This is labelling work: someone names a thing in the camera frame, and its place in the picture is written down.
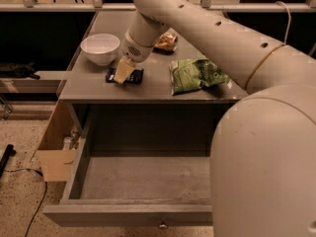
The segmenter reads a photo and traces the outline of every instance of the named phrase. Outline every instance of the drawer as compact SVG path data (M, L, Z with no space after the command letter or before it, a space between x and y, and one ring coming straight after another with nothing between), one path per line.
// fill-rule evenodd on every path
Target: drawer
M224 104L92 105L59 204L61 226L211 225L211 138Z

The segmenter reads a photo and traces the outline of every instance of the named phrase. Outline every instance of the bowl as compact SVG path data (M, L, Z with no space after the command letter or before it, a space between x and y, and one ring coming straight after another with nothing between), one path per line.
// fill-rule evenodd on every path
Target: bowl
M87 58L99 66L109 65L119 54L119 38L109 34L89 36L80 43Z

